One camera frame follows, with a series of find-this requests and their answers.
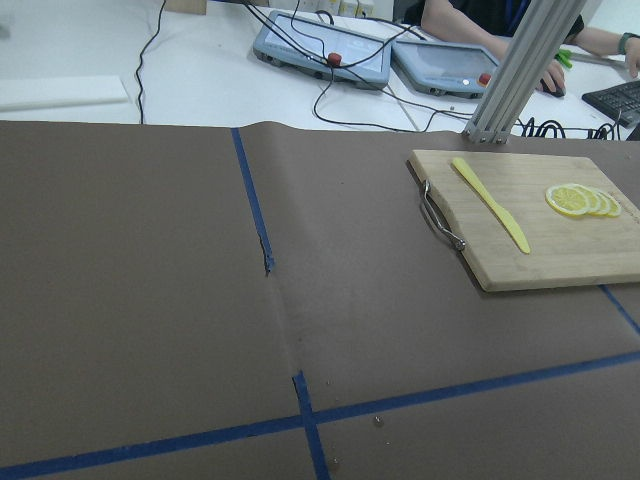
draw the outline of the blue tape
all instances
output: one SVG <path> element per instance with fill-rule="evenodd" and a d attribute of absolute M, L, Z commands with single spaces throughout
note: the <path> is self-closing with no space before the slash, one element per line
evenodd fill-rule
<path fill-rule="evenodd" d="M 335 422 L 338 420 L 345 420 L 362 415 L 371 415 L 386 410 L 394 410 L 398 408 L 405 408 L 414 405 L 422 405 L 440 400 L 446 400 L 449 398 L 488 392 L 491 390 L 515 387 L 526 383 L 549 380 L 577 373 L 585 373 L 592 370 L 614 367 L 617 365 L 623 365 L 637 361 L 640 361 L 640 351 L 601 358 L 598 360 L 588 360 L 585 362 L 573 363 L 569 365 L 561 365 L 541 370 L 534 370 L 531 372 L 517 373 L 504 377 L 479 380 L 477 382 L 463 383 L 450 387 L 436 388 L 434 390 L 427 390 L 382 400 L 374 400 L 371 402 L 364 402 L 355 405 L 321 410 L 314 413 L 314 419 L 317 424 Z"/>
<path fill-rule="evenodd" d="M 137 458 L 151 457 L 180 450 L 212 446 L 233 440 L 278 433 L 301 427 L 302 418 L 299 415 L 284 417 L 276 420 L 268 420 L 249 425 L 184 435 L 165 440 L 157 440 L 108 450 L 81 453 L 79 455 L 72 455 L 68 457 L 54 458 L 51 460 L 42 460 L 22 465 L 2 467 L 0 468 L 0 479 L 18 480 L 37 477 L 40 475 L 50 475 L 53 473 L 97 467 L 124 460 L 134 460 Z"/>
<path fill-rule="evenodd" d="M 609 298 L 611 303 L 613 303 L 613 305 L 616 307 L 616 309 L 618 309 L 618 312 L 620 312 L 620 314 L 625 318 L 625 320 L 629 323 L 629 325 L 631 325 L 631 327 L 636 331 L 636 333 L 638 335 L 640 335 L 640 325 L 624 309 L 624 307 L 618 301 L 618 299 L 613 295 L 613 293 L 611 293 L 611 290 L 609 290 L 609 287 L 607 287 L 606 285 L 598 285 L 598 286 L 600 287 L 600 290 L 602 290 L 604 292 L 604 294 L 607 296 L 607 298 Z"/>
<path fill-rule="evenodd" d="M 276 262 L 273 258 L 273 252 L 271 251 L 269 237 L 267 236 L 267 227 L 265 226 L 264 219 L 262 218 L 262 210 L 260 210 L 258 194 L 256 193 L 256 189 L 253 185 L 251 170 L 249 169 L 249 161 L 247 160 L 247 154 L 244 151 L 244 145 L 242 144 L 240 131 L 237 128 L 232 128 L 231 136 L 233 137 L 233 143 L 236 147 L 236 155 L 238 156 L 238 163 L 240 164 L 242 179 L 244 180 L 244 188 L 247 192 L 249 205 L 251 206 L 253 222 L 256 225 L 256 231 L 258 232 L 258 237 L 260 239 L 260 247 L 262 248 L 262 254 L 264 257 L 264 268 L 268 275 L 269 272 L 273 270 Z"/>
<path fill-rule="evenodd" d="M 322 449 L 322 441 L 318 432 L 318 425 L 314 419 L 313 409 L 311 408 L 311 399 L 307 389 L 307 382 L 302 372 L 293 377 L 293 383 L 298 394 L 298 405 L 302 415 L 302 424 L 307 435 L 307 443 L 311 452 L 311 460 L 313 461 L 313 469 L 316 472 L 318 480 L 330 480 L 329 467 Z"/>

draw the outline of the gray electronic device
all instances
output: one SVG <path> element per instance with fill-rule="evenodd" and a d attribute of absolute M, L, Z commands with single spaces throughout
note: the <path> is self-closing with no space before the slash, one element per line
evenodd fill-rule
<path fill-rule="evenodd" d="M 396 40 L 393 66 L 419 92 L 478 98 L 498 60 L 480 45 Z"/>
<path fill-rule="evenodd" d="M 391 71 L 391 45 L 384 40 L 277 10 L 260 29 L 253 52 L 265 62 L 290 65 L 325 80 L 331 79 L 327 58 L 337 53 L 341 65 L 356 65 L 334 68 L 334 79 L 359 88 L 385 87 Z"/>

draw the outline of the person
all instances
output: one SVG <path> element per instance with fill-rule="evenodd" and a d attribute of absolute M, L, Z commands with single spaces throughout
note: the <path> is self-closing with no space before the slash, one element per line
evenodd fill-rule
<path fill-rule="evenodd" d="M 407 10 L 405 22 L 419 23 L 425 32 L 440 40 L 483 45 L 502 60 L 509 44 L 501 37 L 513 36 L 528 5 L 528 0 L 424 0 Z M 634 34 L 587 27 L 579 16 L 564 43 L 597 56 L 625 54 L 629 74 L 638 77 L 640 38 Z M 552 60 L 542 81 L 552 92 L 556 88 L 564 91 L 564 70 L 558 61 Z"/>

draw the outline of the white foam strip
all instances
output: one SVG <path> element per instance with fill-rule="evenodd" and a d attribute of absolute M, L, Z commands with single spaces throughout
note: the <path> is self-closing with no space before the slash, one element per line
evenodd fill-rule
<path fill-rule="evenodd" d="M 127 102 L 114 75 L 0 79 L 0 111 Z"/>

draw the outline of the white table surface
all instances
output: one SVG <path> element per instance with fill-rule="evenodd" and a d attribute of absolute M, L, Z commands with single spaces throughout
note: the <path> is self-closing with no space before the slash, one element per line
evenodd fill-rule
<path fill-rule="evenodd" d="M 0 119 L 138 123 L 138 55 L 156 28 L 160 0 L 8 0 L 0 6 L 0 80 L 116 75 L 128 102 L 0 112 Z M 336 24 L 389 37 L 393 26 L 336 18 Z M 317 118 L 313 104 L 325 81 L 258 60 L 251 50 L 260 23 L 237 4 L 208 2 L 206 16 L 165 11 L 162 26 L 145 55 L 142 70 L 146 123 L 239 127 L 276 121 L 305 129 L 379 130 L 345 126 Z M 626 72 L 574 62 L 567 71 L 563 99 L 534 92 L 522 112 L 526 122 L 557 120 L 564 127 L 597 128 L 610 122 L 581 99 L 582 93 L 621 83 Z M 387 91 L 425 107 L 380 92 L 338 83 L 320 102 L 323 116 L 336 121 L 422 130 L 432 109 L 472 113 L 478 100 L 433 97 L 406 86 L 392 72 Z M 436 115 L 429 130 L 461 131 L 466 120 Z M 520 133 L 518 127 L 514 133 Z M 584 138 L 584 132 L 569 132 Z"/>

